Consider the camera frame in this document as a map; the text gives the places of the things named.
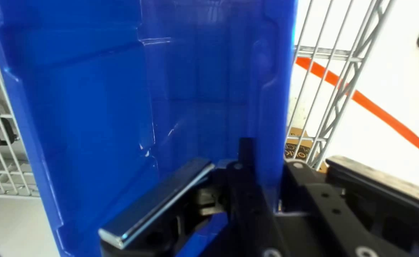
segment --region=blue bin wall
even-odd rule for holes
[[[62,256],[195,156],[281,176],[295,0],[0,0],[0,67]],[[187,244],[197,254],[224,223]]]

